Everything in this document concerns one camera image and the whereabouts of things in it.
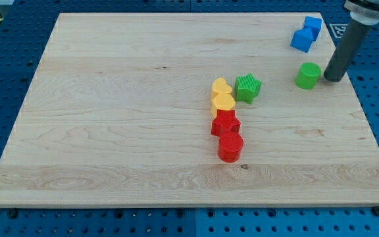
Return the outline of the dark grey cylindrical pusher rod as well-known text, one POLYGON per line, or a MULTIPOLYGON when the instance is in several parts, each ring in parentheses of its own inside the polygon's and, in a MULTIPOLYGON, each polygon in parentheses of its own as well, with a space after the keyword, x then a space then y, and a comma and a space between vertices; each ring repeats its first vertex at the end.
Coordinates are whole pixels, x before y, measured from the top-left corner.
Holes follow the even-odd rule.
POLYGON ((325 79, 330 82, 339 82, 343 78, 371 28, 370 24, 363 24, 355 19, 349 21, 324 71, 325 79))

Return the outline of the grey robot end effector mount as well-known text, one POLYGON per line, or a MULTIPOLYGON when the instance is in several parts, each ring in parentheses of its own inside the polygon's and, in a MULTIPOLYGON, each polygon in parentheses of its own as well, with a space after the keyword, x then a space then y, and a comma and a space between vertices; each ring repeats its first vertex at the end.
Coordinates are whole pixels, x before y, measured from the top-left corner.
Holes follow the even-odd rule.
POLYGON ((346 0, 343 7, 351 18, 364 25, 379 23, 379 0, 346 0))

